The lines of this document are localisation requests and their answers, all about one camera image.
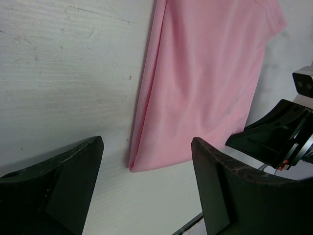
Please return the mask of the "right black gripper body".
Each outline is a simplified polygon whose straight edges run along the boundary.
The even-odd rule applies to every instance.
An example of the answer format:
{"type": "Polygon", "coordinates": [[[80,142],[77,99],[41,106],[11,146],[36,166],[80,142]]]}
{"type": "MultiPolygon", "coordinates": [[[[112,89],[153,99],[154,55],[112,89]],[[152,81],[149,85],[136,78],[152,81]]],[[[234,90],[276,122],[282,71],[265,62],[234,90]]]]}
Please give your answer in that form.
{"type": "Polygon", "coordinates": [[[313,161],[313,116],[309,115],[301,129],[291,139],[291,147],[284,150],[276,170],[289,170],[300,160],[313,161]]]}

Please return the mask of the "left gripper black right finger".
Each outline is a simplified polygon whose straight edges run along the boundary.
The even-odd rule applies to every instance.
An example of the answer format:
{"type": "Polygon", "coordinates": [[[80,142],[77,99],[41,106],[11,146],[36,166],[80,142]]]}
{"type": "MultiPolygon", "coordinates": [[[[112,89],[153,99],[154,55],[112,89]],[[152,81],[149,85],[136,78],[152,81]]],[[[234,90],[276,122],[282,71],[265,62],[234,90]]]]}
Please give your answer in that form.
{"type": "Polygon", "coordinates": [[[312,234],[312,178],[297,181],[257,170],[201,138],[191,147],[209,235],[312,234]]]}

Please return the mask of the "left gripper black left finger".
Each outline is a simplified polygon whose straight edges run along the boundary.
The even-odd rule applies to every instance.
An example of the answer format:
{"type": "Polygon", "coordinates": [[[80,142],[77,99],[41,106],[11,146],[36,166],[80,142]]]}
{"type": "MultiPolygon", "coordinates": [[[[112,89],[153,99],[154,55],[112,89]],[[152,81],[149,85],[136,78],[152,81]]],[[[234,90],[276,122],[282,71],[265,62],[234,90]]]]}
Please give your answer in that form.
{"type": "Polygon", "coordinates": [[[82,234],[100,169],[100,136],[0,179],[2,235],[82,234]]]}

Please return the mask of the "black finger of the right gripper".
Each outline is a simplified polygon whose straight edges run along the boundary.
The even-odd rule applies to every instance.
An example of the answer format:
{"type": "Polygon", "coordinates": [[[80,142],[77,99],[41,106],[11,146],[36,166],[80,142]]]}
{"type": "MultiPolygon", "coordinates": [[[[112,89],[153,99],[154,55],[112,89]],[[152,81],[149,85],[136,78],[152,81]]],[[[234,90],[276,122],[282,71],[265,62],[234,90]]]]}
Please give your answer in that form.
{"type": "Polygon", "coordinates": [[[262,119],[231,135],[226,146],[274,168],[307,118],[308,107],[282,99],[262,119]]]}

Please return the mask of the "pink t shirt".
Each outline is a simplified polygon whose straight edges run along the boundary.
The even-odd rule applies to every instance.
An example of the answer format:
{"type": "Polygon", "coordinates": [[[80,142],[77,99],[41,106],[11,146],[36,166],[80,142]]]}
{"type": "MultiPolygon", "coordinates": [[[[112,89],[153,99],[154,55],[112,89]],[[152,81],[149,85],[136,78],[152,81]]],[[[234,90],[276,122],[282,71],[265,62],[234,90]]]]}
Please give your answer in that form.
{"type": "Polygon", "coordinates": [[[138,91],[128,168],[191,160],[243,131],[267,42],[287,23],[276,0],[158,0],[138,91]]]}

